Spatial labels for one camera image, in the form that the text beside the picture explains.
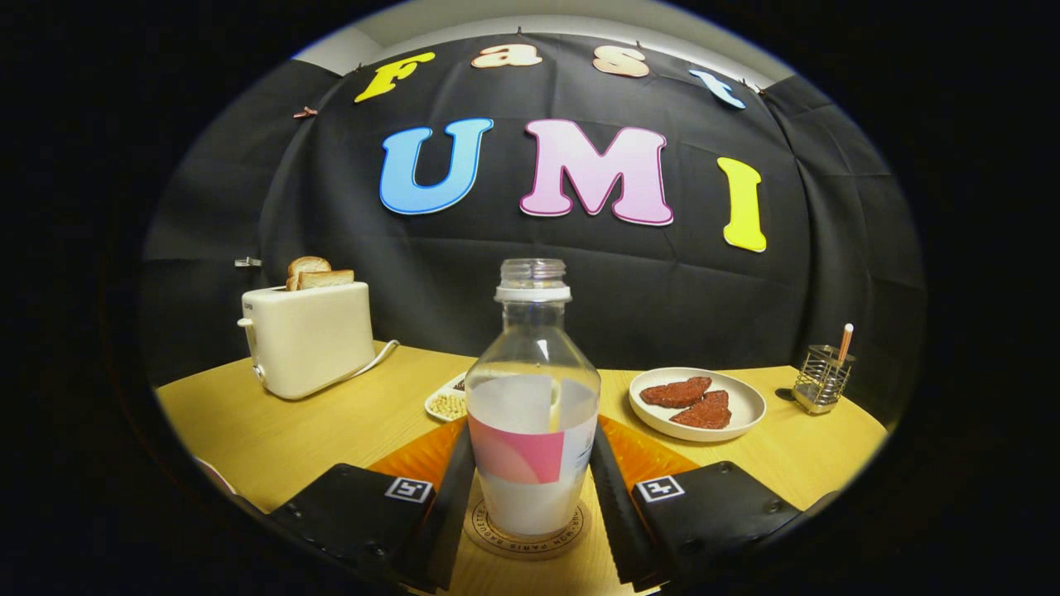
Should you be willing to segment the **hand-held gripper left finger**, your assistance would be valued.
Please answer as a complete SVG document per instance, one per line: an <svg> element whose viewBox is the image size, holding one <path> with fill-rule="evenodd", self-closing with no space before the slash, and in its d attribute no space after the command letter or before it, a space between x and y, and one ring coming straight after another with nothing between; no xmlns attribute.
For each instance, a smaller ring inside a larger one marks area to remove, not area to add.
<svg viewBox="0 0 1060 596"><path fill-rule="evenodd" d="M375 464L333 464L268 520L312 550L395 593L450 588L475 460L465 419Z"/></svg>

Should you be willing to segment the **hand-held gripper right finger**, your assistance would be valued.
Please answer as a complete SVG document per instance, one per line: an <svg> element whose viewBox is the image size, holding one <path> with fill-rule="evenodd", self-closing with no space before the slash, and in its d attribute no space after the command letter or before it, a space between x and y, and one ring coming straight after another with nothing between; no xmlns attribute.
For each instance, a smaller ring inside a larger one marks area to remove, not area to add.
<svg viewBox="0 0 1060 596"><path fill-rule="evenodd" d="M590 456L621 584L681 593L749 569L805 513L739 464L697 464L599 416Z"/></svg>

